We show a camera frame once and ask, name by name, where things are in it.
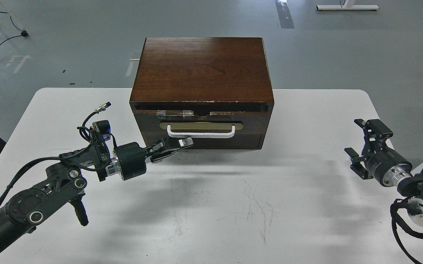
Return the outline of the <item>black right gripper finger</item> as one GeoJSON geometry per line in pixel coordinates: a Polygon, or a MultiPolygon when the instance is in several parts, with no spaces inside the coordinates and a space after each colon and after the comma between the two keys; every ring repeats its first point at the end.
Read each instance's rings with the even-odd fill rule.
{"type": "Polygon", "coordinates": [[[353,148],[345,148],[345,153],[349,155],[351,165],[350,168],[354,171],[361,179],[373,179],[374,177],[363,167],[362,162],[367,161],[367,158],[360,157],[353,148]]]}
{"type": "Polygon", "coordinates": [[[382,151],[387,147],[386,141],[394,135],[393,131],[379,119],[355,119],[354,123],[364,132],[365,145],[362,155],[373,155],[382,151]]]}

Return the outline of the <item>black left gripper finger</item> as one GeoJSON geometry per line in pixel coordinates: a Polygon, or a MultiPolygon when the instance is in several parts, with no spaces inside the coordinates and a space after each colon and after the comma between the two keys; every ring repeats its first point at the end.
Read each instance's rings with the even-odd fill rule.
{"type": "Polygon", "coordinates": [[[186,149],[191,147],[194,144],[193,139],[191,137],[187,137],[184,139],[179,139],[177,137],[162,137],[158,139],[156,142],[151,144],[150,146],[146,147],[147,156],[151,155],[152,150],[159,149],[161,147],[165,147],[167,149],[172,148],[181,148],[186,149]]]}
{"type": "Polygon", "coordinates": [[[176,154],[181,148],[165,148],[161,147],[156,150],[152,150],[151,155],[149,156],[150,163],[159,163],[166,157],[170,157],[173,154],[176,154]]]}

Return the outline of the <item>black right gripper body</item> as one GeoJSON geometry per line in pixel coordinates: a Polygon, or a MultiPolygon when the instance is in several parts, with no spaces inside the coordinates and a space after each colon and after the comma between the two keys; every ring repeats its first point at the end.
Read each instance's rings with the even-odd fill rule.
{"type": "Polygon", "coordinates": [[[397,187],[408,177],[412,177],[412,165],[402,155],[389,147],[379,151],[364,147],[362,150],[365,170],[362,179],[376,179],[383,187],[397,187]]]}

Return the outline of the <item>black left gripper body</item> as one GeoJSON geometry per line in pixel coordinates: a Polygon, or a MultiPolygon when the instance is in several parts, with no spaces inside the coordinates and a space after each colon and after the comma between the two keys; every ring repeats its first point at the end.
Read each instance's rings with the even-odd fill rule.
{"type": "Polygon", "coordinates": [[[107,175],[119,174],[123,181],[143,175],[146,170],[147,148],[142,148],[137,142],[113,148],[113,158],[107,167],[107,175]]]}

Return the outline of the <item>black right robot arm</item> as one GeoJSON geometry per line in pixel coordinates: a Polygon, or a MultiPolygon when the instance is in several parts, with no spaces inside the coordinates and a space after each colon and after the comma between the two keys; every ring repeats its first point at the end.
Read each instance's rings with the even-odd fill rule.
{"type": "Polygon", "coordinates": [[[353,148],[344,149],[351,160],[350,168],[361,179],[376,179],[383,187],[396,187],[401,194],[402,198],[390,205],[392,231],[404,254],[417,264],[401,242],[397,228],[423,239],[423,169],[413,175],[411,163],[387,145],[394,134],[381,120],[355,119],[354,123],[363,130],[365,144],[361,154],[353,148]]]}

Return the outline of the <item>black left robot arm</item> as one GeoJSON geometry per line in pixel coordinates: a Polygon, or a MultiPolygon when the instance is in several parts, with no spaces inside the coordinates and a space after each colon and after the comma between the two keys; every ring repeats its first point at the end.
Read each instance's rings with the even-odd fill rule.
{"type": "Polygon", "coordinates": [[[89,219],[82,203],[88,183],[81,174],[82,170],[96,172],[100,182],[116,174],[125,181],[145,174],[148,162],[161,162],[193,145],[193,139],[189,136],[183,139],[168,136],[146,147],[140,147],[137,142],[118,146],[113,141],[113,151],[110,152],[106,142],[115,137],[108,120],[93,122],[90,127],[86,125],[91,117],[105,111],[110,105],[110,102],[100,105],[77,127],[80,136],[88,142],[87,147],[57,157],[32,160],[15,174],[0,196],[0,253],[22,235],[34,232],[39,224],[65,204],[74,207],[83,227],[88,225],[89,219]],[[14,184],[29,169],[43,161],[56,161],[46,168],[46,179],[18,192],[4,203],[14,184]]]}

